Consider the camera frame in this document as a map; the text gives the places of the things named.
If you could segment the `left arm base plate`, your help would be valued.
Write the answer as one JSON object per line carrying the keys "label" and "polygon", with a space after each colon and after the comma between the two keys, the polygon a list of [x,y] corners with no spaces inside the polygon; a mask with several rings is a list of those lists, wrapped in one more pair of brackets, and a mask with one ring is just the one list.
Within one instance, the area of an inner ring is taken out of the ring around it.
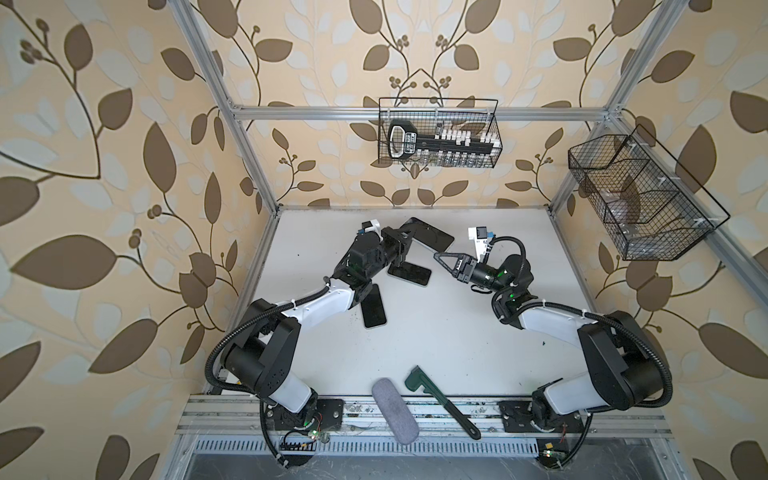
{"label": "left arm base plate", "polygon": [[278,465],[289,469],[306,464],[318,443],[327,443],[330,433],[343,422],[345,402],[339,398],[311,397],[299,413],[278,404],[261,402],[259,424],[263,441]]}

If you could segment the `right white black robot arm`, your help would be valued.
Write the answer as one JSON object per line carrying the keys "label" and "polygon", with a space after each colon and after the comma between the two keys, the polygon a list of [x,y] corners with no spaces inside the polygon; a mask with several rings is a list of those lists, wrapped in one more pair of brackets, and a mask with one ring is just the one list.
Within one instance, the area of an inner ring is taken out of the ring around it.
{"label": "right white black robot arm", "polygon": [[[505,241],[517,245],[518,253],[498,267],[489,265],[493,247]],[[529,288],[534,275],[519,239],[494,237],[479,258],[450,252],[437,252],[434,258],[454,279],[489,292],[501,324],[546,334],[581,352],[584,373],[532,393],[530,410],[536,421],[580,411],[660,408],[672,400],[672,372],[634,317],[624,311],[598,314],[533,295]]]}

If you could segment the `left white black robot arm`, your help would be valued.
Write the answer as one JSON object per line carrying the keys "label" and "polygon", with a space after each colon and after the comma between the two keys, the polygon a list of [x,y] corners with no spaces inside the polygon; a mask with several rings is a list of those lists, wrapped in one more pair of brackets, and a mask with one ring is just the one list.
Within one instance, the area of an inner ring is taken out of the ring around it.
{"label": "left white black robot arm", "polygon": [[292,373],[300,333],[356,306],[369,322],[385,320],[374,277],[405,262],[412,238],[410,228],[365,222],[320,290],[281,304],[253,301],[209,354],[204,367],[209,385],[254,395],[303,421],[313,417],[317,393]]}

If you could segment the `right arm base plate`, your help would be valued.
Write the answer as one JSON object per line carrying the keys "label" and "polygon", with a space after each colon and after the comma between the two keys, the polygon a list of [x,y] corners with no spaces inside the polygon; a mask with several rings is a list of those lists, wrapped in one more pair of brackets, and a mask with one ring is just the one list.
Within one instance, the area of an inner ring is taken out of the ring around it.
{"label": "right arm base plate", "polygon": [[546,470],[563,470],[572,463],[593,420],[579,411],[559,415],[539,401],[506,400],[498,407],[505,433],[542,434],[536,438],[536,461]]}

